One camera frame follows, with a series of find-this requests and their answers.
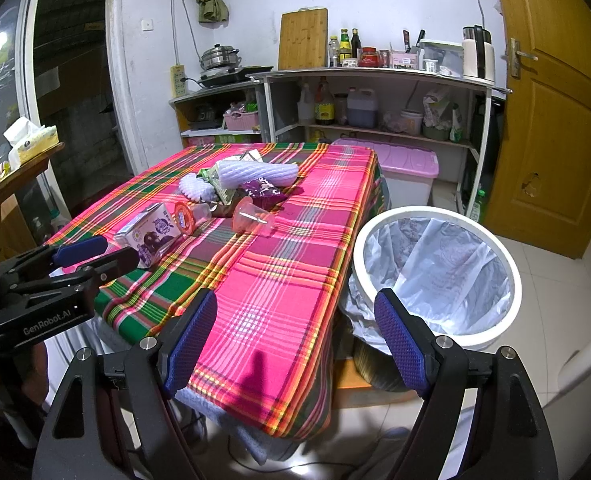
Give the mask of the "orange lid plastic cup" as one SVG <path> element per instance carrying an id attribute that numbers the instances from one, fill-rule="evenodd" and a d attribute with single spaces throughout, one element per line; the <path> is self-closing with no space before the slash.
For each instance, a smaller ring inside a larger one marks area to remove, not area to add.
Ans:
<path id="1" fill-rule="evenodd" d="M 191 235 L 196 228 L 212 218 L 212 213 L 207 204 L 177 203 L 174 216 L 179 231 L 184 235 Z"/>

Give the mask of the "small white foam net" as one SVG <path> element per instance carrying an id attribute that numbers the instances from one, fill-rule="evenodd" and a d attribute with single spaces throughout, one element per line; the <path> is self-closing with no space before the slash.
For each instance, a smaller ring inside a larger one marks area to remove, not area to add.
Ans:
<path id="1" fill-rule="evenodd" d="M 217 200 L 217 193 L 214 186 L 193 172 L 180 178 L 178 188 L 184 197 L 195 203 L 214 202 L 214 200 Z"/>

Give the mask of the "green pea snack bag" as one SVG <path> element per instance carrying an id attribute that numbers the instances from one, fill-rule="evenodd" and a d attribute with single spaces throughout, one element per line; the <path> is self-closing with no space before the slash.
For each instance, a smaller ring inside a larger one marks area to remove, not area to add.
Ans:
<path id="1" fill-rule="evenodd" d="M 207 202 L 217 202 L 225 206 L 229 206 L 233 202 L 236 190 L 234 188 L 226 188 L 220 180 L 218 170 L 215 167 L 203 168 L 197 174 L 206 185 L 206 190 L 202 193 L 202 197 Z"/>

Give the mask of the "clear plastic cup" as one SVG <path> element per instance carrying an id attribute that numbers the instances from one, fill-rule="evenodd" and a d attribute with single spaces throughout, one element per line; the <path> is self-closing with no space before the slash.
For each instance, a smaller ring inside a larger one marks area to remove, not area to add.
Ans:
<path id="1" fill-rule="evenodd" d="M 232 214 L 232 229 L 236 234 L 253 234 L 268 237 L 276 233 L 274 215 L 256 206 L 251 197 L 243 197 Z"/>

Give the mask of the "purple snack wrapper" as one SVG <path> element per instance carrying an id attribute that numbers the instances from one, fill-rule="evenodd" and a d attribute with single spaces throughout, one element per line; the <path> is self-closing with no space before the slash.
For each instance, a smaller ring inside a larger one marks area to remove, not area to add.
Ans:
<path id="1" fill-rule="evenodd" d="M 239 185 L 245 196 L 251 198 L 252 203 L 264 210 L 271 210 L 286 200 L 286 194 L 264 178 L 258 178 Z"/>

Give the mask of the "long white foam net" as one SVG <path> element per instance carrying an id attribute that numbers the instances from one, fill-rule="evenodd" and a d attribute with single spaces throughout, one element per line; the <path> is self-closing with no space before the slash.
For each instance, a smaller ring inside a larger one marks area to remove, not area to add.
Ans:
<path id="1" fill-rule="evenodd" d="M 297 180 L 297 164 L 273 164 L 253 160 L 224 159 L 216 162 L 217 177 L 223 188 L 237 188 L 258 179 L 265 179 L 277 188 L 286 188 Z"/>

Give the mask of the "tissue box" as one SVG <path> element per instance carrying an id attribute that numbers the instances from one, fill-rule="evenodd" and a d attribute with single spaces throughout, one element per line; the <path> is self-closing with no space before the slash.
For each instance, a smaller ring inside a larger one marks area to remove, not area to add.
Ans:
<path id="1" fill-rule="evenodd" d="M 8 159 L 12 170 L 59 143 L 56 126 L 38 126 L 26 117 L 20 117 L 10 125 L 4 138 L 11 145 Z"/>

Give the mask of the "pink plaid tablecloth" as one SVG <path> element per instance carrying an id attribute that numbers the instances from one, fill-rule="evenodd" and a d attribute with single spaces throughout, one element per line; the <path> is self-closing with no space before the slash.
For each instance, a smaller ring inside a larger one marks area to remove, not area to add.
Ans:
<path id="1" fill-rule="evenodd" d="M 178 399 L 218 408 L 265 436 L 303 441 L 330 420 L 333 317 L 361 226 L 384 207 L 370 148 L 269 143 L 265 162 L 297 166 L 266 234 L 212 219 L 149 270 L 104 286 L 94 310 L 128 342 L 156 336 L 202 288 L 217 318 Z"/>

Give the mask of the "steel steamer pot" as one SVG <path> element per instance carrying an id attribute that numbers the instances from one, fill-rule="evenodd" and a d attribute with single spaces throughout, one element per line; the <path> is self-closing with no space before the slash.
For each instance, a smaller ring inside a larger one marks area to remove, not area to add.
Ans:
<path id="1" fill-rule="evenodd" d="M 231 46 L 214 44 L 201 54 L 202 70 L 214 70 L 221 67 L 238 67 L 240 64 L 239 50 Z"/>

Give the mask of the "yellow wooden door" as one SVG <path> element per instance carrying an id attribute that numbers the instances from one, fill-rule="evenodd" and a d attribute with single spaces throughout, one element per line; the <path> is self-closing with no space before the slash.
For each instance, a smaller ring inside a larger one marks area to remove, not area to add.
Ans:
<path id="1" fill-rule="evenodd" d="M 485 223 L 577 259 L 591 240 L 591 9 L 501 0 L 501 11 L 511 92 Z"/>

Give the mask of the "pink lid storage box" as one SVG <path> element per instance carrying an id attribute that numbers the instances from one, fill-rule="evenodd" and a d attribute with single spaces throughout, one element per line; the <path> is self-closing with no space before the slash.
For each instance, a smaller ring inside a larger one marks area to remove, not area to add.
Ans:
<path id="1" fill-rule="evenodd" d="M 342 138 L 335 144 L 370 148 L 378 157 L 393 208 L 427 206 L 440 173 L 437 154 L 421 148 Z"/>

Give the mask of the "wooden cutting board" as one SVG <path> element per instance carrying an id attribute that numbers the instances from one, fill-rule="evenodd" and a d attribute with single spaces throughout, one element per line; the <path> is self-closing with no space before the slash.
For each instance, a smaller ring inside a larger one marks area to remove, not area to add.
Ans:
<path id="1" fill-rule="evenodd" d="M 278 70 L 328 66 L 328 10 L 301 9 L 281 17 Z"/>

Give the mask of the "purple liquid jug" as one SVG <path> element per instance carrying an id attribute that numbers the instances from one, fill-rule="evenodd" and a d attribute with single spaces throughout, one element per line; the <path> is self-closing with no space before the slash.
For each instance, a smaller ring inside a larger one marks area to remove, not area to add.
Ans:
<path id="1" fill-rule="evenodd" d="M 378 123 L 376 91 L 368 88 L 350 88 L 346 101 L 346 117 L 350 126 L 374 129 Z"/>

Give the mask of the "dark soy sauce bottle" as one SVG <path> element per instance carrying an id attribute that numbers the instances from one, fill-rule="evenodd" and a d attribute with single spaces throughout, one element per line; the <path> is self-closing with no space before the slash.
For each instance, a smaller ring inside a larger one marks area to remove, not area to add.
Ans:
<path id="1" fill-rule="evenodd" d="M 359 38 L 357 28 L 352 30 L 351 50 L 352 58 L 359 58 L 359 55 L 361 55 L 361 38 Z"/>

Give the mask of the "power strip on wall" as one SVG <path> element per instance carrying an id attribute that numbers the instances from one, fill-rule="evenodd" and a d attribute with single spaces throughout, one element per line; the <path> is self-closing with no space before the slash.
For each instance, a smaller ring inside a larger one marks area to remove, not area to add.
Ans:
<path id="1" fill-rule="evenodd" d="M 176 64 L 170 68 L 170 78 L 172 78 L 173 98 L 181 98 L 187 94 L 186 74 L 184 65 Z"/>

